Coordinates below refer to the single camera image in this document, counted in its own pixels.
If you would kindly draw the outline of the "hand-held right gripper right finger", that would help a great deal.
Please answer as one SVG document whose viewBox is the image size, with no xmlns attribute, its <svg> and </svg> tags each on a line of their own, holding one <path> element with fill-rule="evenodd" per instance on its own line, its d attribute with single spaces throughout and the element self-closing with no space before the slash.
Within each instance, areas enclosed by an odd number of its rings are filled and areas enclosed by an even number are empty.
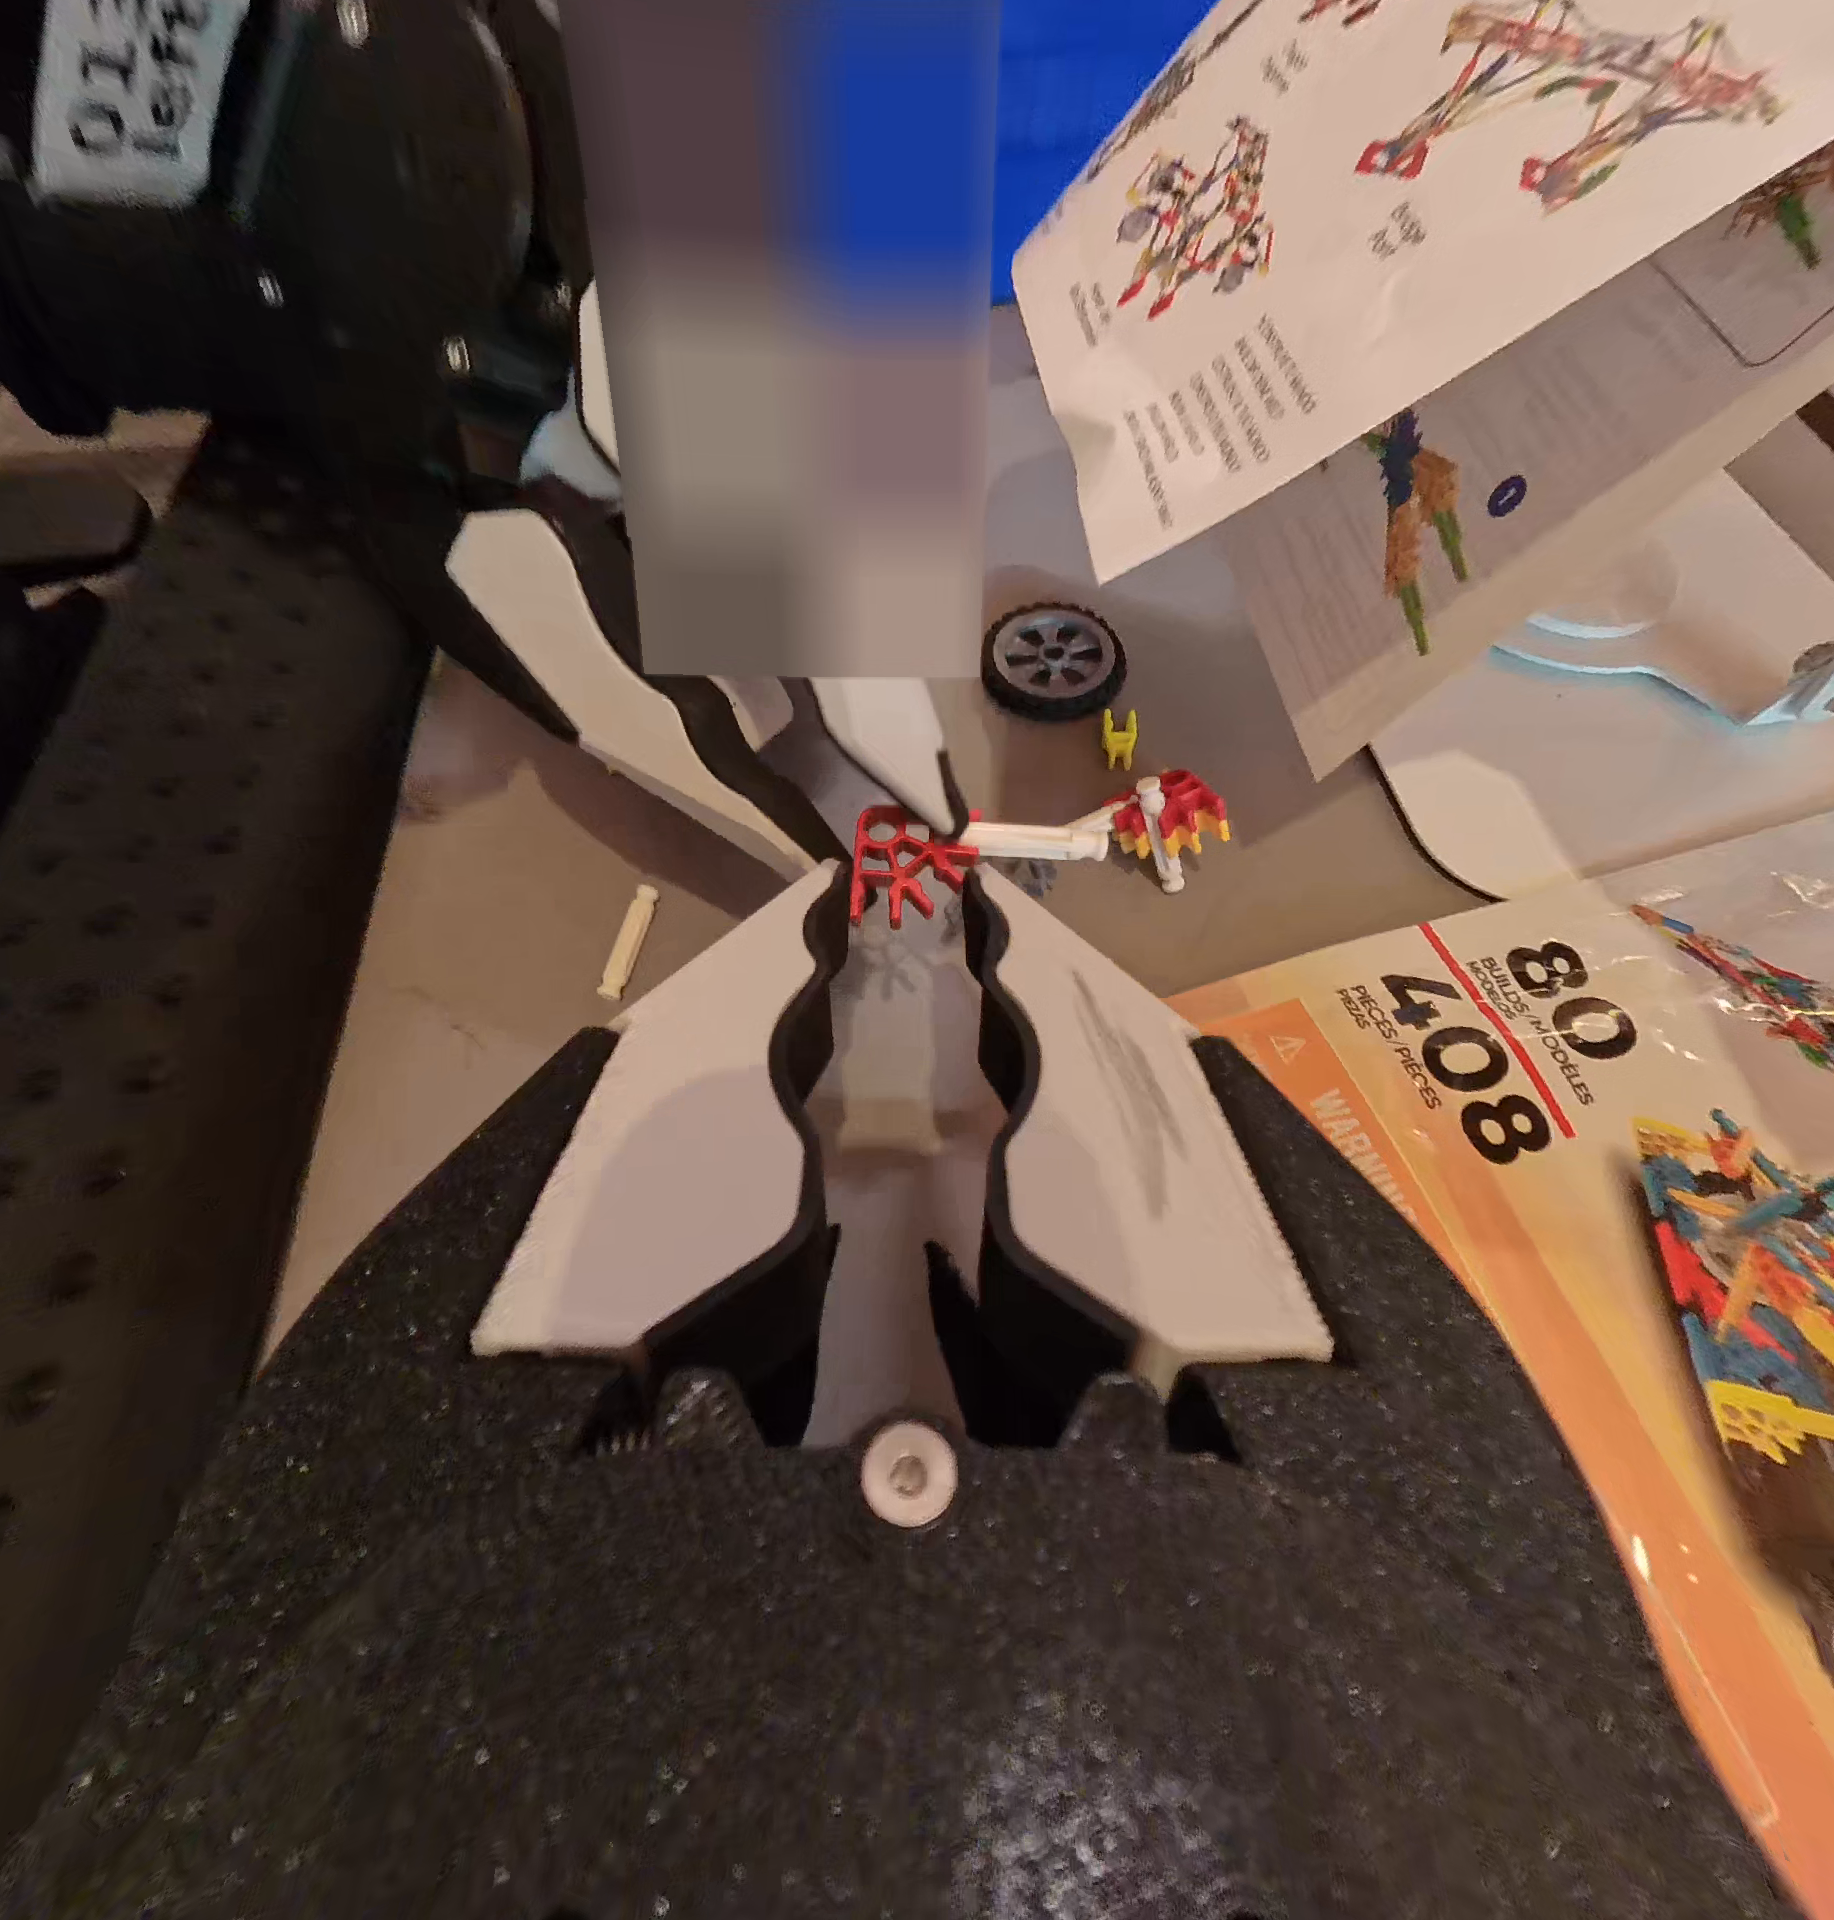
<svg viewBox="0 0 1834 1920">
<path fill-rule="evenodd" d="M 962 901 L 1006 1117 L 979 1319 L 1029 1381 L 1330 1360 L 1330 1326 L 1210 1087 L 1197 1028 L 998 874 Z"/>
</svg>

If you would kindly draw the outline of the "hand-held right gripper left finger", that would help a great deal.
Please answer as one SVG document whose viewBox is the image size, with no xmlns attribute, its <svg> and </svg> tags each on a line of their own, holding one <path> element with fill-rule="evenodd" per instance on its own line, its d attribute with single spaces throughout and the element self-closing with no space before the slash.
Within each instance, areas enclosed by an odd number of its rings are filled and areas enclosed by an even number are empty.
<svg viewBox="0 0 1834 1920">
<path fill-rule="evenodd" d="M 476 1356 L 647 1356 L 797 1218 L 771 1045 L 813 983 L 820 861 L 614 1019 L 614 1048 L 473 1326 Z"/>
</svg>

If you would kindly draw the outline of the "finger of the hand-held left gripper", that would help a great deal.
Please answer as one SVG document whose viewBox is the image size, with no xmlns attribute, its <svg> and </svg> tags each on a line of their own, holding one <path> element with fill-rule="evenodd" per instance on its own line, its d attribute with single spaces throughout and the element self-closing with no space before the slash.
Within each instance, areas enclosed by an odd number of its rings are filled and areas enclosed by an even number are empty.
<svg viewBox="0 0 1834 1920">
<path fill-rule="evenodd" d="M 782 876 L 845 858 L 814 803 L 761 758 L 724 685 L 632 661 L 632 562 L 610 532 L 566 537 L 537 509 L 473 513 L 451 544 L 451 582 L 606 770 Z"/>
<path fill-rule="evenodd" d="M 953 841 L 969 811 L 923 679 L 734 678 L 739 740 L 767 770 L 736 845 L 849 845 L 859 814 L 895 803 L 937 841 Z"/>
</svg>

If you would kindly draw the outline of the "red plastic fan connector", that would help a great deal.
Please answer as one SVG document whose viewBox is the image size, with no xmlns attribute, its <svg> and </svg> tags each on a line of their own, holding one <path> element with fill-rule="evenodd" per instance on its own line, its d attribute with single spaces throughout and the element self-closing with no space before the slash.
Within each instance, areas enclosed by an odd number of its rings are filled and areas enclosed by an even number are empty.
<svg viewBox="0 0 1834 1920">
<path fill-rule="evenodd" d="M 904 926 L 907 912 L 930 922 L 937 903 L 930 888 L 962 893 L 978 861 L 978 848 L 949 837 L 912 818 L 901 803 L 874 803 L 859 812 L 853 848 L 849 919 L 857 927 L 873 903 L 883 901 L 887 923 Z"/>
</svg>

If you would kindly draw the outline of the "grey toy wheel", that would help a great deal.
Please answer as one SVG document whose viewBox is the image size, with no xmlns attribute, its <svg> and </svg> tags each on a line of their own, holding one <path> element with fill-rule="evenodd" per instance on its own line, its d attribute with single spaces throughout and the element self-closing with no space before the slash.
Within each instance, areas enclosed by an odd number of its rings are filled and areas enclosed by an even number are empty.
<svg viewBox="0 0 1834 1920">
<path fill-rule="evenodd" d="M 995 619 L 979 644 L 979 684 L 1000 709 L 1040 725 L 1102 716 L 1121 696 L 1128 653 L 1093 610 L 1032 603 Z"/>
</svg>

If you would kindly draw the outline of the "short white plastic rod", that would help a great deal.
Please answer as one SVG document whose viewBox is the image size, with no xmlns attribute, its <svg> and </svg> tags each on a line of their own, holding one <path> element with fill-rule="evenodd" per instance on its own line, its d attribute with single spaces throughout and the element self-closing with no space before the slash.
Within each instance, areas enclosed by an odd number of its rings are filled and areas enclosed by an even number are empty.
<svg viewBox="0 0 1834 1920">
<path fill-rule="evenodd" d="M 618 927 L 618 936 L 614 947 L 604 961 L 604 969 L 597 979 L 596 994 L 601 1000 L 609 1004 L 618 1004 L 626 999 L 634 973 L 638 969 L 642 949 L 647 946 L 649 927 L 654 926 L 655 912 L 660 906 L 660 889 L 654 882 L 638 882 L 630 905 L 624 910 L 624 917 Z"/>
</svg>

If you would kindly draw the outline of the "orange toy set box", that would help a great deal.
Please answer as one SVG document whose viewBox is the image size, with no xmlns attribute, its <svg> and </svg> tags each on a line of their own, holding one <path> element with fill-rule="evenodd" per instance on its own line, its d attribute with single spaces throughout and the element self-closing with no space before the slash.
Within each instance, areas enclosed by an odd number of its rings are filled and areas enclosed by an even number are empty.
<svg viewBox="0 0 1834 1920">
<path fill-rule="evenodd" d="M 1393 1216 L 1349 1387 L 1220 1387 L 1294 1914 L 1834 1915 L 1834 1073 L 1578 880 L 1194 991 Z"/>
</svg>

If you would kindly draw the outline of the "small red yellow connector assembly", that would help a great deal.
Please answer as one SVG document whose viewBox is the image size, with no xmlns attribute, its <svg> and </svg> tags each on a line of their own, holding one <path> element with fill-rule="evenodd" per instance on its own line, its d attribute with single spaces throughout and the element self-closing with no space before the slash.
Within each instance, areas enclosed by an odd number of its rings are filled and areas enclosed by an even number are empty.
<svg viewBox="0 0 1834 1920">
<path fill-rule="evenodd" d="M 1104 835 L 1123 854 L 1146 861 L 1170 897 L 1188 888 L 1188 858 L 1200 858 L 1207 841 L 1233 841 L 1223 797 L 1188 767 L 1141 777 L 1080 817 L 1071 832 Z"/>
</svg>

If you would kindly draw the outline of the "white rounded board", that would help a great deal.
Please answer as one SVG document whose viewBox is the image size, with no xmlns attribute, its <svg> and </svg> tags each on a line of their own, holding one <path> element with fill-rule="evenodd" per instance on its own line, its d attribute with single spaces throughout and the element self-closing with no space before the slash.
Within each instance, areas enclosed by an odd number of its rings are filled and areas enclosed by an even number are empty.
<svg viewBox="0 0 1834 1920">
<path fill-rule="evenodd" d="M 1834 385 L 1547 609 L 1600 593 L 1784 629 L 1796 609 L 1834 614 Z M 1489 901 L 1834 808 L 1834 718 L 1735 729 L 1658 684 L 1496 644 L 1370 755 L 1429 861 Z"/>
</svg>

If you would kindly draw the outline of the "blue plastic bin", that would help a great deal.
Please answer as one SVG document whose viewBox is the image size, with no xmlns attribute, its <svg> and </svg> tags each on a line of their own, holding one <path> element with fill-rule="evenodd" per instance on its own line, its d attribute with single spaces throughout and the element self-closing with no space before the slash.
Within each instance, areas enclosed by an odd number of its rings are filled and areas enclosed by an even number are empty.
<svg viewBox="0 0 1834 1920">
<path fill-rule="evenodd" d="M 1006 2 L 995 175 L 995 299 L 1012 261 L 1194 34 L 1209 2 Z"/>
</svg>

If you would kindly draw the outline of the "clear bag of plastic pieces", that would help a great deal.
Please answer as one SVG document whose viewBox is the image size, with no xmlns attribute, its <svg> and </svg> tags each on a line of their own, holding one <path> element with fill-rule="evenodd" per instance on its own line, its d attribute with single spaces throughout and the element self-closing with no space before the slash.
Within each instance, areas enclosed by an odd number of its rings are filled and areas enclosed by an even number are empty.
<svg viewBox="0 0 1834 1920">
<path fill-rule="evenodd" d="M 1834 811 L 1623 876 L 1738 1028 L 1834 1073 Z"/>
</svg>

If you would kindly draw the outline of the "model overview paper sheet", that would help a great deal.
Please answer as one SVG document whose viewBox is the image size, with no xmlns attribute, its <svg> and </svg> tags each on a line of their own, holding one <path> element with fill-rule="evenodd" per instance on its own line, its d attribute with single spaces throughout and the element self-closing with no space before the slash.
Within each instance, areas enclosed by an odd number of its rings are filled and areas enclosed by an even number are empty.
<svg viewBox="0 0 1834 1920">
<path fill-rule="evenodd" d="M 1217 4 L 1014 260 L 1100 582 L 1834 139 L 1834 2 Z"/>
</svg>

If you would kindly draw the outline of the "pale blue plastic device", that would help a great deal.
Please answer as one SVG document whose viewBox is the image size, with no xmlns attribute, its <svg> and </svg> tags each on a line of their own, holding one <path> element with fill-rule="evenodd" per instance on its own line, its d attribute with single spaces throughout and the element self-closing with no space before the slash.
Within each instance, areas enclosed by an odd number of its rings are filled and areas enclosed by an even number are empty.
<svg viewBox="0 0 1834 1920">
<path fill-rule="evenodd" d="M 1834 614 L 1796 618 L 1784 629 L 1699 603 L 1600 593 L 1531 614 L 1496 653 L 1555 676 L 1646 679 L 1735 729 L 1824 723 L 1834 718 Z"/>
</svg>

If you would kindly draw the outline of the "white booklet with purple dot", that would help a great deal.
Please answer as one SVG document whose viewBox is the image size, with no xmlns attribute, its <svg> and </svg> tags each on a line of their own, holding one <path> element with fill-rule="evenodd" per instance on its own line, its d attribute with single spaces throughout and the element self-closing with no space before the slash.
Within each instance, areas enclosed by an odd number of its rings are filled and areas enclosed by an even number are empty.
<svg viewBox="0 0 1834 1920">
<path fill-rule="evenodd" d="M 1227 526 L 1315 781 L 1586 580 L 1834 377 L 1834 142 L 1415 410 L 1456 468 L 1457 574 L 1427 509 L 1384 557 L 1384 470 L 1340 448 Z"/>
</svg>

